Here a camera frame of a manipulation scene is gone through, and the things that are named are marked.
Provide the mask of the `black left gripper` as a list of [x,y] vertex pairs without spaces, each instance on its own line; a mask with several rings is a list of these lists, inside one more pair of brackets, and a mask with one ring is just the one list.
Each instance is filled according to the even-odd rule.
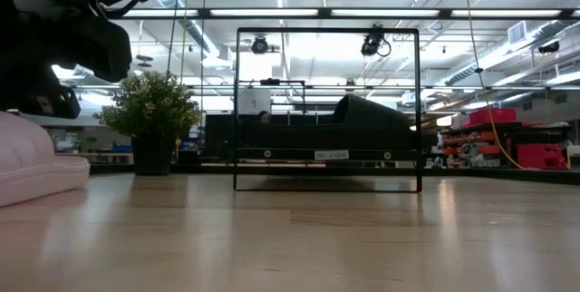
[[116,83],[130,63],[127,33],[86,0],[1,0],[2,111],[77,118],[77,96],[52,67],[80,65]]

